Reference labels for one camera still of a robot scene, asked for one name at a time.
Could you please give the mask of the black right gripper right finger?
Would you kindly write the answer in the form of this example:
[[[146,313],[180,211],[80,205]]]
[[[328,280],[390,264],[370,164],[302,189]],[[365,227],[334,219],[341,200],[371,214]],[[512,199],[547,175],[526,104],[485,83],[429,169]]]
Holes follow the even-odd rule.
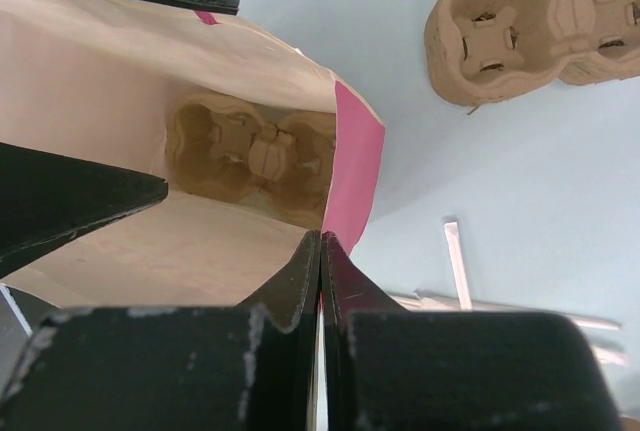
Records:
[[[592,353],[537,354],[488,332],[424,321],[321,244],[328,424],[333,430],[619,430]]]

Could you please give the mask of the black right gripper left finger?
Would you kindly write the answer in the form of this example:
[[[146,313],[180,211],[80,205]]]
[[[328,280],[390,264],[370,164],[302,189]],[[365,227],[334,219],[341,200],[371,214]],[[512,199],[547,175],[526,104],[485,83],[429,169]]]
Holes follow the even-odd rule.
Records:
[[[231,307],[47,316],[1,396],[5,430],[312,430],[320,235]]]

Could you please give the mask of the pink kraft paper bag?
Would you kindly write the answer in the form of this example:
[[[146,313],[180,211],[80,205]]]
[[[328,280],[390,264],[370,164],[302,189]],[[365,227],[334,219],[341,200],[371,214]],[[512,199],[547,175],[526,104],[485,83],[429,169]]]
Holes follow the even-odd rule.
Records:
[[[321,228],[179,189],[167,119],[194,93],[332,113],[336,149]],[[1,0],[3,143],[159,177],[160,203],[12,272],[4,286],[59,308],[235,304],[310,231],[345,251],[371,214],[385,128],[333,71],[235,15],[141,0]]]

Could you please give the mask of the single brown pulp cup carrier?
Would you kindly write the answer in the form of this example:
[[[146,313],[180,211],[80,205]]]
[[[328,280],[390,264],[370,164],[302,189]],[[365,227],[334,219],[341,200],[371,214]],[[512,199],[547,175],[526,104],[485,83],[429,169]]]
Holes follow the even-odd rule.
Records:
[[[322,226],[333,174],[336,117],[221,93],[186,96],[167,119],[171,181],[196,196]]]

